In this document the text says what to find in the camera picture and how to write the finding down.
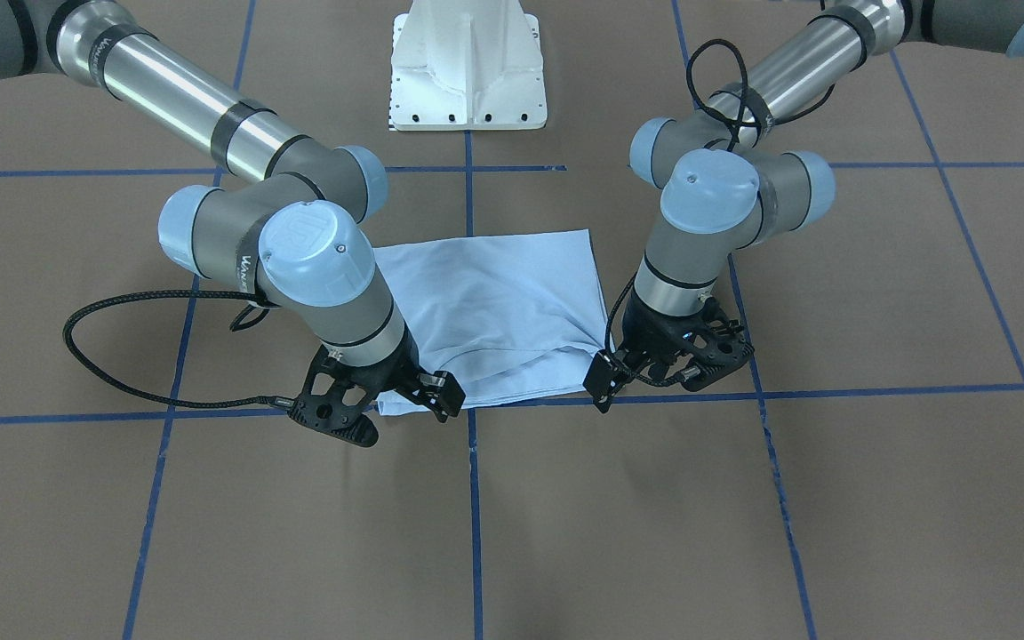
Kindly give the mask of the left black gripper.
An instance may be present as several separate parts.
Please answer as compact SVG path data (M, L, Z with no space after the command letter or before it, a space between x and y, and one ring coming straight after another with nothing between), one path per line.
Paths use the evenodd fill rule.
M638 297L629 299L623 312L623 341L615 352L598 351L592 357L584 381L584 389L594 397L594 408L608 413L627 382L641 374L650 382L694 382L706 371L692 357L685 369L668 376L669 368L680 356L693 353L685 344L692 344L692 333L702 327L703 312L688 316L662 315Z

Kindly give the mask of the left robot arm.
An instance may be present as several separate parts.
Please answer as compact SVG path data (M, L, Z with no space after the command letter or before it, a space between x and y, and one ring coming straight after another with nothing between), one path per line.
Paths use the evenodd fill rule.
M753 359L748 329L716 299L716 280L733 252L807 228L836 201L824 158L771 154L763 141L905 42L1024 58L1024 1L828 1L753 66L724 39L691 54L694 112L654 118L631 139L630 170L658 189L659 213L608 315L621 339L605 334L582 381L598 411L633 382L698 392Z

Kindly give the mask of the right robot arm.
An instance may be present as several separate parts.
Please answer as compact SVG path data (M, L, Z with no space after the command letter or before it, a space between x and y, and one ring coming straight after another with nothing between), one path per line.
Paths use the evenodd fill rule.
M203 299L243 300L233 331L285 308L321 341L301 391L219 403L272 406L298 424L361 446L365 416L395 390L439 421L464 398L446 370L427 372L361 224L385 205L388 177L358 146L326 148L268 106L186 60L116 1L0 1L0 80L58 73L153 118L247 181L191 186L166 200L167 258L222 284Z

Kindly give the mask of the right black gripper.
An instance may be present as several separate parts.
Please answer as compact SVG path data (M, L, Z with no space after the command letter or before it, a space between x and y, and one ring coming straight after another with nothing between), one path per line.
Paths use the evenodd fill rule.
M388 390L395 392L411 406L429 409L439 422L460 416L463 388L454 374L447 370L426 372L419 364L419 351L413 339L402 339L393 353L379 362L354 367L337 361L334 378L353 382L364 390L364 396L356 401L357 408L366 411Z

